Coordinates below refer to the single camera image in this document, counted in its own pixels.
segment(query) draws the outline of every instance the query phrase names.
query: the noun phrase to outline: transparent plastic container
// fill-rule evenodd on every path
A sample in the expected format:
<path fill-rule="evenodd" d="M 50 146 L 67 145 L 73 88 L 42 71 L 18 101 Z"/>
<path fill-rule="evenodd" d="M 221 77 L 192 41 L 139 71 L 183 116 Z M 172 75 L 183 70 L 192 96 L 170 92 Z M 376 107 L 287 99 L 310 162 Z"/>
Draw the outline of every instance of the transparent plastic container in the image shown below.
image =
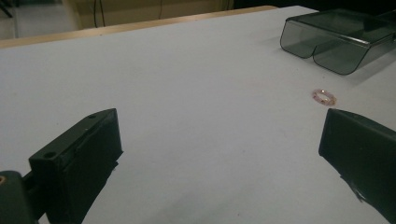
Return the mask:
<path fill-rule="evenodd" d="M 348 75 L 396 47 L 396 24 L 345 9 L 286 19 L 280 46 Z"/>

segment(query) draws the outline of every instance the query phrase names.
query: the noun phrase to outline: wooden table edge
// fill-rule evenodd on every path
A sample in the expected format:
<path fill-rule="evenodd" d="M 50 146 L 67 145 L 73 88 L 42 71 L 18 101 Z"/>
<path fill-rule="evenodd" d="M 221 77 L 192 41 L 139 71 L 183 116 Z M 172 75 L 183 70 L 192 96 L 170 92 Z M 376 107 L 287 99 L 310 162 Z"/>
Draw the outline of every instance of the wooden table edge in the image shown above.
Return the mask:
<path fill-rule="evenodd" d="M 53 35 L 38 35 L 38 36 L 31 36 L 31 37 L 24 37 L 24 38 L 6 39 L 6 40 L 0 40 L 0 49 L 12 48 L 12 47 L 24 46 L 24 45 L 32 45 L 32 44 L 38 44 L 38 43 L 46 43 L 46 42 L 59 41 L 59 40 L 66 40 L 66 39 L 73 39 L 73 38 L 82 38 L 82 37 L 88 37 L 88 36 L 108 35 L 108 34 L 114 34 L 114 33 L 126 32 L 126 31 L 138 30 L 138 29 L 145 29 L 145 28 L 149 28 L 149 27 L 162 26 L 162 25 L 174 24 L 174 23 L 185 22 L 185 21 L 198 21 L 198 20 L 204 20 L 204 19 L 209 19 L 209 18 L 232 16 L 232 15 L 239 15 L 239 14 L 245 14 L 245 13 L 250 13 L 250 12 L 271 10 L 271 9 L 275 9 L 275 8 L 277 8 L 277 7 L 272 7 L 272 6 L 249 7 L 249 8 L 228 10 L 228 11 L 198 14 L 198 15 L 193 15 L 193 16 L 163 19 L 163 20 L 157 20 L 157 21 L 141 21 L 141 22 L 135 22 L 135 23 L 113 25 L 113 26 L 107 26 L 107 27 L 59 33 L 59 34 L 53 34 Z"/>

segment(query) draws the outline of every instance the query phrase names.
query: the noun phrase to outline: black plastic part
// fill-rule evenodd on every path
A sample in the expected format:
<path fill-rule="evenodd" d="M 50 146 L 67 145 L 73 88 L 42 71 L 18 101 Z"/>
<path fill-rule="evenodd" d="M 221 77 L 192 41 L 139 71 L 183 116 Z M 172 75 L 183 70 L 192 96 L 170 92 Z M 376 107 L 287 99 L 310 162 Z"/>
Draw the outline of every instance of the black plastic part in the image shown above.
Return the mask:
<path fill-rule="evenodd" d="M 35 224 L 21 175 L 15 171 L 0 172 L 0 223 Z"/>
<path fill-rule="evenodd" d="M 23 177 L 23 184 L 27 192 L 29 201 L 32 204 L 32 211 L 35 219 L 39 220 L 50 206 L 50 198 L 47 197 L 46 189 L 41 188 L 30 172 Z"/>
<path fill-rule="evenodd" d="M 89 115 L 29 162 L 51 223 L 82 222 L 122 154 L 116 109 Z"/>
<path fill-rule="evenodd" d="M 396 223 L 396 132 L 361 115 L 329 109 L 319 155 L 361 201 Z"/>

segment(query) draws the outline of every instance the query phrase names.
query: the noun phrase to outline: white table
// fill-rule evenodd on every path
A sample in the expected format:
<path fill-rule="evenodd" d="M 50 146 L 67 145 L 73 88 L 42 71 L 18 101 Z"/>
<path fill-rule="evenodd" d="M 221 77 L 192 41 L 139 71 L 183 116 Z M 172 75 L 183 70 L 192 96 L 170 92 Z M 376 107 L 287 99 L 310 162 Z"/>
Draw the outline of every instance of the white table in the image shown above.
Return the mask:
<path fill-rule="evenodd" d="M 0 50 L 0 169 L 116 107 L 124 154 L 84 223 L 387 223 L 318 155 L 327 106 L 396 129 L 396 52 L 342 77 L 283 51 L 286 7 Z"/>

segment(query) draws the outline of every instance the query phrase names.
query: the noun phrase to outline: floor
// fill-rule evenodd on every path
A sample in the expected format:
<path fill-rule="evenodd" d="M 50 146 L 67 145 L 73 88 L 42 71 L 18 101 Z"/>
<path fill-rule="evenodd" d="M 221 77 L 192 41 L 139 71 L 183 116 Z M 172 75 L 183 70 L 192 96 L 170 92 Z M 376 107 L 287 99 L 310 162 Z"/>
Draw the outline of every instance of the floor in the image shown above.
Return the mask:
<path fill-rule="evenodd" d="M 75 29 L 62 1 L 20 0 L 20 2 L 19 7 L 8 8 L 13 18 L 0 11 L 0 39 L 56 34 Z"/>

